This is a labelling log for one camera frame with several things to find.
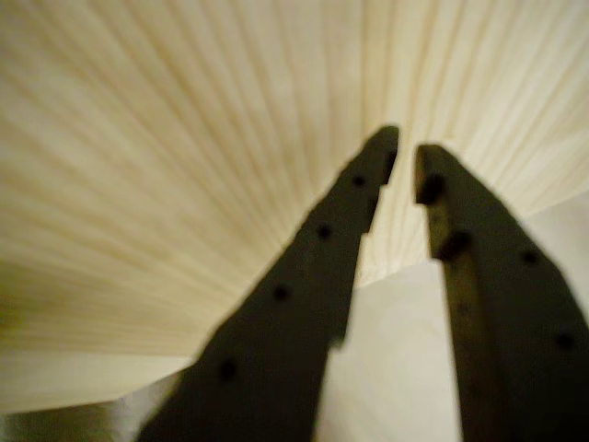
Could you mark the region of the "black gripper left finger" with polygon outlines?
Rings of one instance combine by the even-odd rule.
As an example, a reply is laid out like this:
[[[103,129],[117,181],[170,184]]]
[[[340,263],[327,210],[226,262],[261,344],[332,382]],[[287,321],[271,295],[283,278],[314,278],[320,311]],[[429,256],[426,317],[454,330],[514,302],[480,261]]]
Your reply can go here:
[[[309,441],[331,347],[346,334],[361,240],[398,152],[378,129],[283,254],[219,326],[142,441]]]

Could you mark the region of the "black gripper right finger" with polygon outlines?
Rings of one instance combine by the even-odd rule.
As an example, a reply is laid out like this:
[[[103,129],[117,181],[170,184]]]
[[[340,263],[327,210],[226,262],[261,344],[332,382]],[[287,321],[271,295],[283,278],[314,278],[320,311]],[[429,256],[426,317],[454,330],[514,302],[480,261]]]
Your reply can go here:
[[[463,439],[586,440],[588,326],[559,268],[439,145],[417,149],[415,199],[444,268]]]

